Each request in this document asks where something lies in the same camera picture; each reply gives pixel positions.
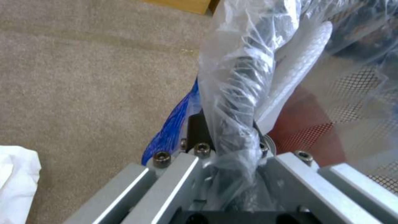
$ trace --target wooden board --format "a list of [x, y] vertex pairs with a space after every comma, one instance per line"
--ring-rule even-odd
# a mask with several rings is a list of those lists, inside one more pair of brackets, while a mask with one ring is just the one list
[[210, 0], [145, 0], [145, 1], [198, 14], [204, 14], [210, 3]]

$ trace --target gray metal bar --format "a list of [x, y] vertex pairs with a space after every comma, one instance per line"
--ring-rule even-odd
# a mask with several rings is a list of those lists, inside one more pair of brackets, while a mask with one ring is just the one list
[[322, 223], [379, 223], [292, 153], [269, 159], [262, 171], [286, 211], [304, 206]]
[[155, 182], [153, 171], [130, 163], [64, 224], [118, 223]]
[[178, 208], [189, 208], [202, 182], [199, 158], [180, 153], [122, 224], [168, 223]]
[[362, 173], [345, 163], [318, 173], [383, 223], [398, 223], [398, 197]]

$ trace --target white cloth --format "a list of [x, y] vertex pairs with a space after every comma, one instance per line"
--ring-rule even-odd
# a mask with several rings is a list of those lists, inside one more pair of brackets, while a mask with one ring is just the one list
[[26, 222], [40, 169], [36, 151], [0, 146], [0, 224]]

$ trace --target wrapped object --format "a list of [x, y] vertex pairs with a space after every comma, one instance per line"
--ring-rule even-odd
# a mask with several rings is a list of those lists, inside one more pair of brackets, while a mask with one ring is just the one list
[[256, 171], [253, 121], [278, 153], [308, 151], [320, 166], [346, 161], [397, 183], [397, 6], [220, 2], [199, 56], [201, 106], [217, 152], [205, 210], [275, 209]]
[[[299, 27], [301, 2], [228, 0], [220, 2], [201, 47], [198, 83], [207, 126], [217, 152], [217, 168], [207, 208], [225, 209], [252, 189], [261, 159], [254, 113], [270, 90], [275, 52]], [[262, 195], [242, 194], [240, 210], [270, 210]]]

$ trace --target beige carpet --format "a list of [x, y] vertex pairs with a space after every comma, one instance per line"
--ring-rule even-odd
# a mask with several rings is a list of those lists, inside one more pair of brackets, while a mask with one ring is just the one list
[[60, 223], [191, 88], [210, 16], [134, 0], [0, 2], [0, 145], [39, 153], [28, 223]]

